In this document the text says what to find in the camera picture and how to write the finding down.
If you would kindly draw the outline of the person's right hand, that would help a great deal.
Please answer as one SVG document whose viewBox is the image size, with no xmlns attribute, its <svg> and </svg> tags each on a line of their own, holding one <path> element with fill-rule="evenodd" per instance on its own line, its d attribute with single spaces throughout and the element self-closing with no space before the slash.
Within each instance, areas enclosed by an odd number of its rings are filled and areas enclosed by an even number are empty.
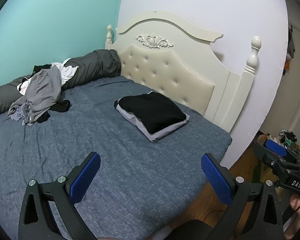
<svg viewBox="0 0 300 240">
<path fill-rule="evenodd" d="M 290 198 L 290 207 L 295 211 L 296 218 L 290 223 L 286 229 L 284 236 L 285 239 L 292 239 L 297 231 L 300 229 L 300 196 L 293 194 Z"/>
</svg>

